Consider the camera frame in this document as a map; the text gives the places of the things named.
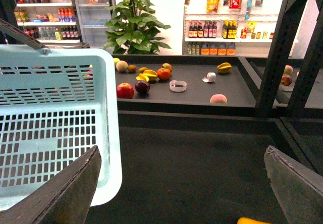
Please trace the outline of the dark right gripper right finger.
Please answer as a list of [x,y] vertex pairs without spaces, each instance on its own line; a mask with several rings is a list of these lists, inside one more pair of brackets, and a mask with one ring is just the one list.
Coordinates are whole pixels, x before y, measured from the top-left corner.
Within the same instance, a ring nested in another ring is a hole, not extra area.
[[271,145],[264,163],[287,222],[322,223],[322,176]]

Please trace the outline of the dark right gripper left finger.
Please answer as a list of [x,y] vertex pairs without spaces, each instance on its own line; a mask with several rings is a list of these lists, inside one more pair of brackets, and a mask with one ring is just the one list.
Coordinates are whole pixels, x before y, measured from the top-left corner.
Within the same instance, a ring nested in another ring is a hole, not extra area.
[[36,191],[1,212],[1,223],[85,223],[101,156],[93,146]]

